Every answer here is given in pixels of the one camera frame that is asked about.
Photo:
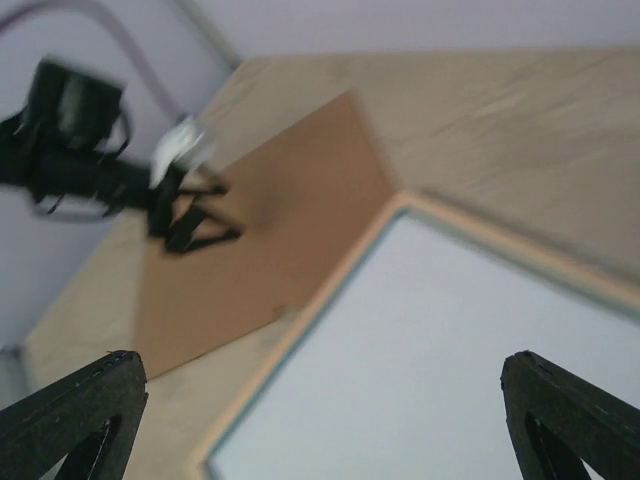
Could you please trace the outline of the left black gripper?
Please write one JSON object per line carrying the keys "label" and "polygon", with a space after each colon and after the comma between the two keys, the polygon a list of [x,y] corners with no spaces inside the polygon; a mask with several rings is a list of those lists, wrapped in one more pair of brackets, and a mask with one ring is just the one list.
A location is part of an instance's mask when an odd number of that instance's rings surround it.
{"label": "left black gripper", "polygon": [[177,255],[238,240],[244,227],[219,212],[188,209],[174,222],[175,200],[224,196],[229,190],[228,182],[216,174],[167,172],[152,191],[147,211],[148,236],[163,238],[165,250]]}

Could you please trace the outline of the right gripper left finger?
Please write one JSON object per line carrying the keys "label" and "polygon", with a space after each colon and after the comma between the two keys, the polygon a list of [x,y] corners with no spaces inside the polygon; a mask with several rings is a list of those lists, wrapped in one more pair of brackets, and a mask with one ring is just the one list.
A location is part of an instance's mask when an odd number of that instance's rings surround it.
{"label": "right gripper left finger", "polygon": [[1,477],[121,479],[145,410],[139,353],[118,350],[1,411]]}

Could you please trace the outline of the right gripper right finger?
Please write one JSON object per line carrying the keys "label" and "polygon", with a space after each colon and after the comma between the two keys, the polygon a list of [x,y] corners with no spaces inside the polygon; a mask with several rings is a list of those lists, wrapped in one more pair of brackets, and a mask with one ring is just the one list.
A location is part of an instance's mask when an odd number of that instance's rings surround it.
{"label": "right gripper right finger", "polygon": [[639,410],[532,351],[505,359],[506,423],[524,479],[639,477]]}

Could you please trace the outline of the brown cardboard backing board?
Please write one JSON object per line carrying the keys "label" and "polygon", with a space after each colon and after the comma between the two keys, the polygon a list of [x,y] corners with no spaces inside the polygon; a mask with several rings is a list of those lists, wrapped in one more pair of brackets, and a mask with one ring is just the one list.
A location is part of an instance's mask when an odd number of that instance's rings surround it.
{"label": "brown cardboard backing board", "polygon": [[183,256],[145,245],[133,347],[149,378],[305,306],[396,190],[352,93],[224,174],[208,207],[243,226],[238,240]]}

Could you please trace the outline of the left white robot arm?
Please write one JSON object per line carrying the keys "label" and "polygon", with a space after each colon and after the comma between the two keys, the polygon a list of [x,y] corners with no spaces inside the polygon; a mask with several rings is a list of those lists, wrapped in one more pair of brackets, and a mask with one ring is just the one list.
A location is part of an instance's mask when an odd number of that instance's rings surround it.
{"label": "left white robot arm", "polygon": [[182,116],[158,142],[148,165],[124,158],[127,143],[104,148],[120,123],[125,140],[132,127],[122,104],[123,89],[53,59],[35,70],[24,107],[1,123],[1,182],[22,188],[41,217],[57,215],[67,197],[103,205],[100,217],[123,210],[145,214],[147,234],[167,252],[184,255],[239,239],[244,229],[202,206],[229,187],[215,174],[208,185],[184,186],[187,175],[204,171],[213,142],[191,116]]}

